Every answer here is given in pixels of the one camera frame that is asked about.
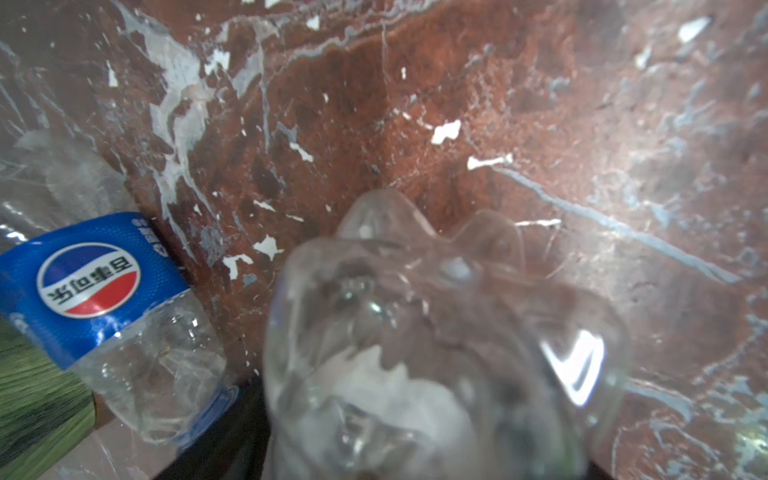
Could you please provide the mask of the upright-lying Pepsi bottle blue cap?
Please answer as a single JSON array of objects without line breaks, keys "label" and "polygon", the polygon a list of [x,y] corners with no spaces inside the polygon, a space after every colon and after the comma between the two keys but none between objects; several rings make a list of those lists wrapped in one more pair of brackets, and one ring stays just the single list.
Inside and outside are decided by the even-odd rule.
[{"label": "upright-lying Pepsi bottle blue cap", "polygon": [[122,174],[47,130],[1,152],[1,312],[152,444],[235,401],[223,344]]}]

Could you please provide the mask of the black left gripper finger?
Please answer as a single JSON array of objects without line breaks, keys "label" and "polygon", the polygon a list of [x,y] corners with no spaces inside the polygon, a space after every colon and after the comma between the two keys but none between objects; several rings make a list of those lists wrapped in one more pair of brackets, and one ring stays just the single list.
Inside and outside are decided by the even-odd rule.
[{"label": "black left gripper finger", "polygon": [[230,387],[206,412],[206,428],[181,445],[158,479],[260,479],[270,440],[263,382],[254,377]]}]

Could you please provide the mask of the red label bottle yellow cap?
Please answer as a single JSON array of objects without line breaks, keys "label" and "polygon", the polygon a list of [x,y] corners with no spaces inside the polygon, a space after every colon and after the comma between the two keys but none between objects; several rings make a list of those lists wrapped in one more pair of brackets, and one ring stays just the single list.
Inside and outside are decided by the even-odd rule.
[{"label": "red label bottle yellow cap", "polygon": [[528,274],[506,216],[442,236],[404,195],[374,190],[281,271],[265,475],[579,479],[630,359],[610,303]]}]

